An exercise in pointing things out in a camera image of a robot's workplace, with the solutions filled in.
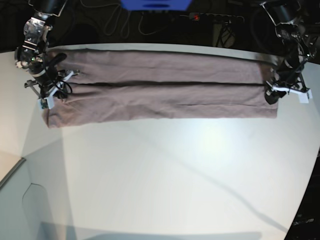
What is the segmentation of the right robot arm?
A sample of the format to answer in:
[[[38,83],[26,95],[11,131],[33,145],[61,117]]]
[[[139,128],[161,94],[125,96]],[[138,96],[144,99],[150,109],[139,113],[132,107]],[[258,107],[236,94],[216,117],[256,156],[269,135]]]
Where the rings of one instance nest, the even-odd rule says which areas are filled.
[[[57,70],[57,65],[67,58],[59,53],[52,59],[47,58],[50,47],[48,35],[53,29],[54,18],[58,18],[67,5],[66,0],[28,0],[33,8],[33,16],[23,27],[24,41],[14,52],[17,68],[28,72],[33,79],[28,80],[25,88],[30,88],[40,100],[53,95],[65,99],[73,93],[67,83],[67,70]]]

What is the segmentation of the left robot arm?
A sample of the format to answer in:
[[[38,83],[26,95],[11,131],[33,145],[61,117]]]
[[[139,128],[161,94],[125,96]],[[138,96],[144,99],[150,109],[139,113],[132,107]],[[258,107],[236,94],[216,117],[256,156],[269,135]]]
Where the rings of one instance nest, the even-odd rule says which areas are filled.
[[[265,81],[264,97],[274,105],[288,94],[296,94],[302,103],[308,103],[311,89],[305,84],[305,64],[317,54],[320,23],[312,17],[313,11],[303,0],[265,0],[259,5],[274,25],[275,35],[284,45],[282,62],[271,70]]]

